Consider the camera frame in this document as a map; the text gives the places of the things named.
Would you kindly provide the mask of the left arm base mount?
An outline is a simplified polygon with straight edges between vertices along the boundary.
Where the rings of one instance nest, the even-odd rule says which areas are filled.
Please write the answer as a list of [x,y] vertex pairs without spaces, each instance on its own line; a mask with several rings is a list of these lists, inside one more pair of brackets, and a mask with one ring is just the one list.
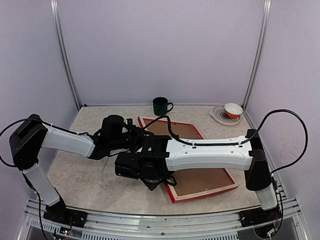
[[70,227],[84,228],[88,213],[85,211],[47,206],[43,218]]

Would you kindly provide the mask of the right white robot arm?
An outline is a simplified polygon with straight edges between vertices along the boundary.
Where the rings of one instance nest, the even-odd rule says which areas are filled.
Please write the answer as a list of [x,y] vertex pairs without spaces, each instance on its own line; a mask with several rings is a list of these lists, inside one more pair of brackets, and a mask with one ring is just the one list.
[[275,214],[278,200],[265,153],[244,135],[208,140],[151,135],[137,151],[121,152],[115,160],[117,176],[141,180],[151,191],[161,183],[175,185],[173,173],[190,169],[244,171],[246,188],[255,192],[260,203],[256,218],[266,222]]

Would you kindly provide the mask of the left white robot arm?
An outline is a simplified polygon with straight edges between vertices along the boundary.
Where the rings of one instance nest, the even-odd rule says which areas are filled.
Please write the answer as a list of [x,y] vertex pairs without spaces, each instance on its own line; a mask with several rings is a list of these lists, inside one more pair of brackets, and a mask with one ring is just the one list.
[[10,136],[9,145],[14,165],[22,172],[27,183],[42,197],[46,213],[63,223],[70,218],[70,211],[58,191],[39,165],[41,149],[55,149],[101,160],[111,151],[137,151],[151,133],[135,126],[131,119],[109,115],[93,135],[76,133],[45,123],[38,114],[30,115]]

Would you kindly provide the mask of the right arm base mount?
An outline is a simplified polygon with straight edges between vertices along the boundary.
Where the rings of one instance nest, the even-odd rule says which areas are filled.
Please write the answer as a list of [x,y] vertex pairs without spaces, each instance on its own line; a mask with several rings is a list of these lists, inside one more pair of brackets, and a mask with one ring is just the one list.
[[276,219],[280,219],[281,215],[279,207],[269,210],[263,210],[261,207],[258,207],[239,212],[240,223],[243,228],[275,221]]

